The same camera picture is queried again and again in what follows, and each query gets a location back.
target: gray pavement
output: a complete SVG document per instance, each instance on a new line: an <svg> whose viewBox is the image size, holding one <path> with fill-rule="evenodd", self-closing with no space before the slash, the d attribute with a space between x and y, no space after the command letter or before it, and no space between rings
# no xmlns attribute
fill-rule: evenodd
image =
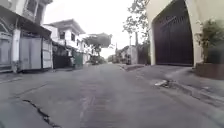
<svg viewBox="0 0 224 128"><path fill-rule="evenodd" d="M0 84L0 127L224 127L221 110L148 82L174 69L153 69L147 80L112 64L24 75Z"/></svg>

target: roof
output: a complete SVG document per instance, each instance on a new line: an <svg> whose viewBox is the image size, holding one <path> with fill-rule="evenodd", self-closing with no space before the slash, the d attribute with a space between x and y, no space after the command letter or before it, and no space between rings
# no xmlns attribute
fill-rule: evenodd
<svg viewBox="0 0 224 128"><path fill-rule="evenodd" d="M84 30L80 27L80 25L74 20L63 20L54 23L47 24L59 29L59 31L64 31L67 29L72 29L72 31L76 34L85 34Z"/></svg>
<svg viewBox="0 0 224 128"><path fill-rule="evenodd" d="M23 29L32 33L36 33L44 37L45 39L50 39L51 32L49 30L4 8L1 5L0 5L0 17L6 18L15 27L18 27L20 29Z"/></svg>

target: black metal gate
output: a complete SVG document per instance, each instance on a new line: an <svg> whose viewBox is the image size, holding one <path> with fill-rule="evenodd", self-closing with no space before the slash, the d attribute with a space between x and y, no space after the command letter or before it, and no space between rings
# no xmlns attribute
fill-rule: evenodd
<svg viewBox="0 0 224 128"><path fill-rule="evenodd" d="M70 66L70 57L65 46L53 43L53 67L54 69L66 68Z"/></svg>
<svg viewBox="0 0 224 128"><path fill-rule="evenodd" d="M153 21L156 63L193 65L193 40L185 0L173 0Z"/></svg>

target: awning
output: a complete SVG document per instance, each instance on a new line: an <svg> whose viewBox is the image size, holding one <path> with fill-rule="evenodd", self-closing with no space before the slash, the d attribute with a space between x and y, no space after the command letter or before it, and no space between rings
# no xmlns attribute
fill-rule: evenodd
<svg viewBox="0 0 224 128"><path fill-rule="evenodd" d="M10 21L14 27L38 34L44 37L45 39L50 39L51 31L4 8L1 5L0 5L0 17L3 17L8 21Z"/></svg>

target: road crack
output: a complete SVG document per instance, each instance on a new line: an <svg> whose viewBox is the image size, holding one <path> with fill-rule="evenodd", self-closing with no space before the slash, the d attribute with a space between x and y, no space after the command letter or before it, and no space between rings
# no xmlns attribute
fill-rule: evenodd
<svg viewBox="0 0 224 128"><path fill-rule="evenodd" d="M41 110L40 107L38 107L36 104L34 104L32 101L30 100L23 100L23 102L26 102L28 104L30 104L33 108L36 109L37 113L42 117L42 119L44 120L44 122L46 122L48 125L50 125L52 128L62 128L61 126L55 124L52 120L50 120L50 116L43 112Z"/></svg>

